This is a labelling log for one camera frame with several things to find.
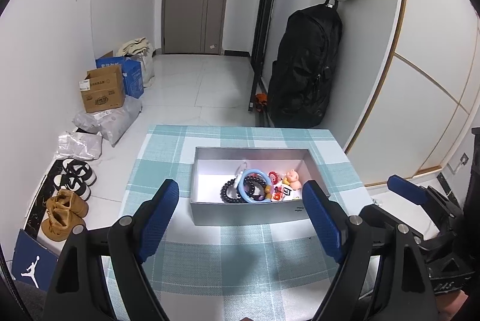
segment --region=tiled floor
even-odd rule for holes
[[[253,72],[248,59],[228,56],[160,55],[154,59],[155,82],[145,89],[143,109],[112,148],[103,141],[97,174],[88,200],[89,229],[112,225],[118,218],[125,187],[150,125],[255,126],[247,111]],[[38,240],[60,252],[64,242]]]

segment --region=pink pig figurine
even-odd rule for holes
[[[295,170],[288,171],[286,173],[286,179],[290,182],[290,187],[294,190],[302,188],[302,184],[299,182],[299,175]]]

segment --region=silver metal tray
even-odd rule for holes
[[[193,164],[190,206],[193,222],[199,226],[237,226],[274,224],[307,219],[302,200],[264,204],[226,204],[220,189],[235,177],[243,162],[248,168],[266,173],[298,172],[300,182],[316,180],[327,188],[308,149],[284,148],[196,148]]]

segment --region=brown shoe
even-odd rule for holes
[[[49,218],[42,222],[41,228],[50,240],[64,241],[76,225],[85,225],[85,221],[69,209],[53,209],[46,212]]]
[[[75,192],[67,189],[60,189],[54,197],[48,198],[46,209],[68,209],[78,217],[83,218],[88,213],[88,204],[80,198]]]

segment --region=light blue checkered tablecloth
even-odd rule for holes
[[[171,321],[310,319],[338,269],[310,221],[196,227],[189,195],[198,146],[308,148],[330,200],[348,215],[358,214],[371,199],[339,144],[328,130],[156,125],[140,149],[121,210],[132,215],[165,179],[179,185],[180,201],[164,239],[143,265]],[[373,286],[374,270],[364,291]],[[117,317],[128,319],[111,268],[107,284]]]

